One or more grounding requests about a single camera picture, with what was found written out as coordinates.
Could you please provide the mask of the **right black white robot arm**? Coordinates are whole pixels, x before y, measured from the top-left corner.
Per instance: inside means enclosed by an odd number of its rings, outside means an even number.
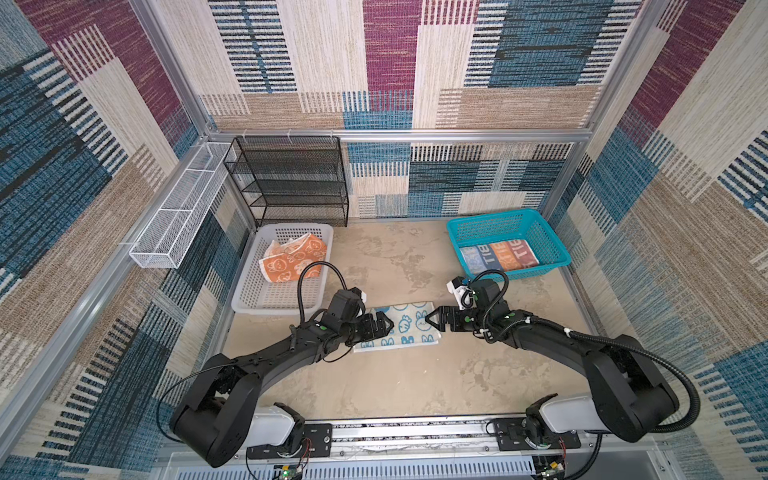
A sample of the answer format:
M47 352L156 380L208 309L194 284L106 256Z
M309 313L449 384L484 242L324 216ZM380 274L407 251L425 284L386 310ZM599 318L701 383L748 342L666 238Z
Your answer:
M499 270L486 270L469 280L448 283L454 306L440 306L425 321L438 331L470 333L489 345L545 356L582 375L586 395L550 395L527 412L529 440L542 431L609 433L635 443L649 433L673 433L692 426L701 411L700 395L691 379L670 361L642 347L628 335L608 338L572 330L532 312L511 309L498 284Z

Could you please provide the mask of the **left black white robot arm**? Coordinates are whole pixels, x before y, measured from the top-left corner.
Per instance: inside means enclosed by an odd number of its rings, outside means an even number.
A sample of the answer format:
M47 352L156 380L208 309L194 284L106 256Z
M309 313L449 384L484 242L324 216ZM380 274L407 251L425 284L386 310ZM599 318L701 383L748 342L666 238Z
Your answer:
M305 418L280 402L259 407L262 394L292 373L326 361L339 347L382 339L393 328L386 314L367 310L360 289L343 285L327 307L302 313L287 338L235 358L216 354L177 381L185 392L161 432L214 468L242 448L270 448L283 457L304 453Z

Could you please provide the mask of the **white plastic laundry basket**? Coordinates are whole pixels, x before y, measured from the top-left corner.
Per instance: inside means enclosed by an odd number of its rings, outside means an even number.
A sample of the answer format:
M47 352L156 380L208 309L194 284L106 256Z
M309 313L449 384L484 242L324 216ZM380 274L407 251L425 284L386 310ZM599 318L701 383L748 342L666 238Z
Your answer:
M240 314L288 316L314 313L324 295L333 228L320 223L280 223L261 228L247 255L232 299Z

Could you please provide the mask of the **teal plastic basket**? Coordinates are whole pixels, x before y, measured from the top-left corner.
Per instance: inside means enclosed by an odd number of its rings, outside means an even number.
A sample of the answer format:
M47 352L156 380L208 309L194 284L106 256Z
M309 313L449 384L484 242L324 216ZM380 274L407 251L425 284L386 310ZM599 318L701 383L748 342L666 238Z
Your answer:
M563 242L533 209L450 220L447 231L469 278L494 269L518 280L544 275L572 263Z

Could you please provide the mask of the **teal bicycle print towel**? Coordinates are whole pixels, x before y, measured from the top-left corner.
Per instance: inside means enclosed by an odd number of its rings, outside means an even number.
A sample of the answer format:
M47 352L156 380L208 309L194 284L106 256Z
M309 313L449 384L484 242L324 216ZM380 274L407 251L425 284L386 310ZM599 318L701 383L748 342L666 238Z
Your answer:
M370 313L383 312L394 323L394 327L386 337L354 346L353 352L365 353L437 345L441 339L441 333L426 322L427 315L434 309L432 302L371 308Z

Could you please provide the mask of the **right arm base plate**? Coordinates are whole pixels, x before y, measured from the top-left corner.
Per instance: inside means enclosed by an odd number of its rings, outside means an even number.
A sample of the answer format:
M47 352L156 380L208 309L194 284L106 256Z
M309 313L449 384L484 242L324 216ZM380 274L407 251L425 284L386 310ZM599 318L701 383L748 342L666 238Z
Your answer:
M573 432L554 433L542 421L526 416L502 417L485 424L486 433L493 437L500 451L566 450L581 447L579 436Z

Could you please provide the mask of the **orange bear print towel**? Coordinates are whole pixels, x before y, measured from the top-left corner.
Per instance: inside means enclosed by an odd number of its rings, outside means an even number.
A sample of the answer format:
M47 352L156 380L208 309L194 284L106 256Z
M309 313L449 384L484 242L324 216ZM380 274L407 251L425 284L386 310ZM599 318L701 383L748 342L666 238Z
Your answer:
M258 265L267 282L292 282L309 264L323 261L327 253L328 246L322 239L306 233L283 244L272 240Z

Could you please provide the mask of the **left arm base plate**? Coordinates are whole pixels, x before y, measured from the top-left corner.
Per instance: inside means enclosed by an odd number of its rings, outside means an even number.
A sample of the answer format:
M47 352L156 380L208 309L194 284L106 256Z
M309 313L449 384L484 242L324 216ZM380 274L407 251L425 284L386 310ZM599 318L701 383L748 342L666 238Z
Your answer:
M333 426L315 423L295 427L280 445L258 445L246 449L248 460L298 460L326 458L331 453Z

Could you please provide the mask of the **aluminium mounting rail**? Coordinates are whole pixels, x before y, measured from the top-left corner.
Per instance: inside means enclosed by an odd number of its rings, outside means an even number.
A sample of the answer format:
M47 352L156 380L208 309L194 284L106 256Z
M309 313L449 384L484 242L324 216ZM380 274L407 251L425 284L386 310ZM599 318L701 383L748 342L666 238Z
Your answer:
M504 458L517 456L545 456L562 458L562 447L557 440L547 450L520 450L527 444L520 440L517 450L500 449L492 420L517 418L522 414L479 414L452 416L359 418L341 420L308 420L313 424L332 425L331 438L326 449L329 456L311 454L310 463L349 462L363 460L411 460L432 458ZM567 447L565 461L568 466L579 467L595 446L595 434L579 433L581 447ZM638 443L626 443L615 436L603 437L598 463L608 460L650 463L658 471L671 471L671 460L659 448L652 436ZM152 470L171 467L209 467L189 448L164 444L150 460Z

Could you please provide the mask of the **rabbit print striped towel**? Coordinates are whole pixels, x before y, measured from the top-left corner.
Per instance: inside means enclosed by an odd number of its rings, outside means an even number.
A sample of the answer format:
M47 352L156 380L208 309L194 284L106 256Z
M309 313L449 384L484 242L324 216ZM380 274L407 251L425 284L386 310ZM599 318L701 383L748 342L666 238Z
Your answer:
M525 240L505 240L466 246L461 247L459 252L471 275L477 275L486 270L509 272L539 265L533 249Z

